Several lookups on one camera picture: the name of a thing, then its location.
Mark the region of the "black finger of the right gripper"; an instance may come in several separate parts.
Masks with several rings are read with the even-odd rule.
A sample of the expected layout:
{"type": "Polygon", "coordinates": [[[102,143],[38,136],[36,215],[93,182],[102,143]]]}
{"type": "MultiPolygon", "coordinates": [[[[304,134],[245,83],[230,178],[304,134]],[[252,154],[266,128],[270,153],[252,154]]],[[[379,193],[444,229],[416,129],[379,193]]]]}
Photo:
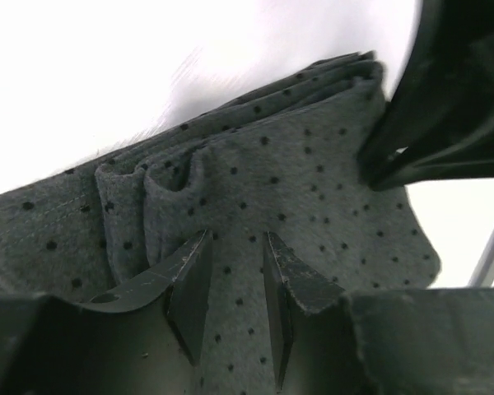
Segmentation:
{"type": "Polygon", "coordinates": [[[494,0],[422,3],[407,66],[357,163],[375,191],[494,178],[494,0]]]}

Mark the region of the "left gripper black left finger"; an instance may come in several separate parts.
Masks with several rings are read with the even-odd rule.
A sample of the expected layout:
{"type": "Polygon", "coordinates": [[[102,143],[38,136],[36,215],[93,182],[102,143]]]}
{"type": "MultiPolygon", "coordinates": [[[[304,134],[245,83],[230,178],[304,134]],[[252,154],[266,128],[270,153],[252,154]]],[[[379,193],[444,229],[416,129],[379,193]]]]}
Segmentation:
{"type": "Polygon", "coordinates": [[[195,366],[203,348],[212,232],[82,305],[87,366],[195,366]]]}

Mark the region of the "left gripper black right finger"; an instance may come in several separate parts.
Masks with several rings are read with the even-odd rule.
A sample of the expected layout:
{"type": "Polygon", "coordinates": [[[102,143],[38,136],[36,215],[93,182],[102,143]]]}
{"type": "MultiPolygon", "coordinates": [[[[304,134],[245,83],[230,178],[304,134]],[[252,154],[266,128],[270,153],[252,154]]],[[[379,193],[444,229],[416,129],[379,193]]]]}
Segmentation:
{"type": "Polygon", "coordinates": [[[263,280],[276,388],[336,387],[343,289],[299,259],[274,232],[263,235],[263,280]]]}

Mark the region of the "black skirt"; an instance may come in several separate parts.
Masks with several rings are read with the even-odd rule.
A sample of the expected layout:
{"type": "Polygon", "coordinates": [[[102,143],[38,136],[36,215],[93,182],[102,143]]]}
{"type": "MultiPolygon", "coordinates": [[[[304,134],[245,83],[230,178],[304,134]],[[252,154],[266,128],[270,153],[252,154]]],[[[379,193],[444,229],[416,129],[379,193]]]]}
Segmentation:
{"type": "Polygon", "coordinates": [[[0,291],[85,301],[213,235],[187,394],[271,394],[263,234],[347,290],[427,287],[440,259],[404,188],[360,184],[384,111],[372,53],[314,63],[143,142],[0,195],[0,291]]]}

